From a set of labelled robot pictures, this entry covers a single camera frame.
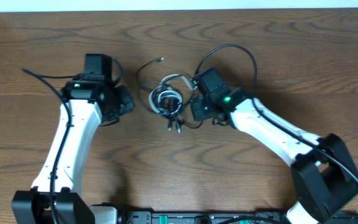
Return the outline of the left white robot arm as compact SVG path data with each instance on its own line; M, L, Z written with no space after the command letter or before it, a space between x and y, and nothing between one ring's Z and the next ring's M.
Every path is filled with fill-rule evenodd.
M88 206L82 199L83 174L90 145L100 127L114 125L135 105L121 85L122 65L106 54L86 54L83 72L67 77L61 90L48 76L30 70L60 100L60 118L41 171L29 190L18 190L12 199L17 223L124 223L113 205Z

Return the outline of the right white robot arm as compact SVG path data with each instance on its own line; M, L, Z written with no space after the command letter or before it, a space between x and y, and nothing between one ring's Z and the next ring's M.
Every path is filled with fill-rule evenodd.
M214 118L249 134L291 169L297 202L286 213L290 223L327 223L358 194L358 170L344 141L304 131L267 109L249 91L230 89L214 68L192 83L201 98L191 104L197 121Z

